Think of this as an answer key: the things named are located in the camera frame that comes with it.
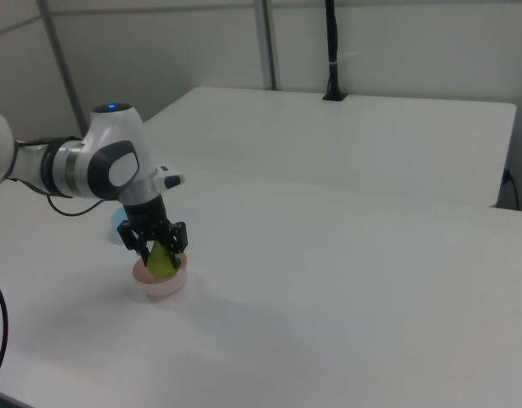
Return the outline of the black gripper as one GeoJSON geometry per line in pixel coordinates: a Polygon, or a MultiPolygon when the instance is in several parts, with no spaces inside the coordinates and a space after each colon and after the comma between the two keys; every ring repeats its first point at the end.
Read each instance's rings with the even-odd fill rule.
{"type": "Polygon", "coordinates": [[[187,227],[185,222],[172,223],[167,219],[167,210],[162,195],[136,205],[124,205],[128,220],[123,220],[116,230],[124,246],[129,251],[143,255],[146,241],[164,243],[174,268],[182,264],[181,255],[188,246],[187,227]]]}

